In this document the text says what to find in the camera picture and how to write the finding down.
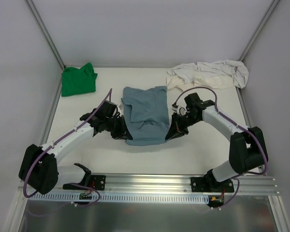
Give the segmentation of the blue t shirt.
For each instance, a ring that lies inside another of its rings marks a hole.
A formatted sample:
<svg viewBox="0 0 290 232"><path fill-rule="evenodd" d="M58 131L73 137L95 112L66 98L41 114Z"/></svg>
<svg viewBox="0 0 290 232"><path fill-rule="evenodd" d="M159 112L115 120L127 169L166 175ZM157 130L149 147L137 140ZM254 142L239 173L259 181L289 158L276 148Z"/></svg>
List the blue t shirt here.
<svg viewBox="0 0 290 232"><path fill-rule="evenodd" d="M170 128L166 86L147 90L125 87L121 101L125 123L132 136L126 144L148 146L166 142Z"/></svg>

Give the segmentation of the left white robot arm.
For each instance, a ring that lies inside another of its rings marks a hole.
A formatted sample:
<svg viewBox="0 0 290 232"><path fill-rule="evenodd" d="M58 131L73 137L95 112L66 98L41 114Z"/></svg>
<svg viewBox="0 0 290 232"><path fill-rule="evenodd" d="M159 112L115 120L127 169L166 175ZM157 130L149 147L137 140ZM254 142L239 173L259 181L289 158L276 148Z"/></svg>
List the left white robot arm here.
<svg viewBox="0 0 290 232"><path fill-rule="evenodd" d="M30 186L40 194L47 194L56 186L98 189L97 179L89 168L80 163L72 166L60 166L59 163L83 141L103 131L109 132L115 140L132 140L119 107L110 101L82 115L74 127L56 140L27 147L18 174L24 187Z"/></svg>

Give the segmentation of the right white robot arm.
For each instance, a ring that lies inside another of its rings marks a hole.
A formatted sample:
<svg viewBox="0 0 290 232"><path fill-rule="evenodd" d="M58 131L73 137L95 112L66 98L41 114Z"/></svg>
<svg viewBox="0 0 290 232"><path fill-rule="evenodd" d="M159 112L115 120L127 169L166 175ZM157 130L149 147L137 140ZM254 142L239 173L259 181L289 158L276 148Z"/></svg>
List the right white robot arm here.
<svg viewBox="0 0 290 232"><path fill-rule="evenodd" d="M216 101L203 101L197 93L184 98L186 106L172 105L171 126L166 141L188 134L188 128L201 121L219 131L230 143L228 159L203 177L190 179L192 192L233 192L231 179L266 166L268 154L259 127L242 126L224 114Z"/></svg>

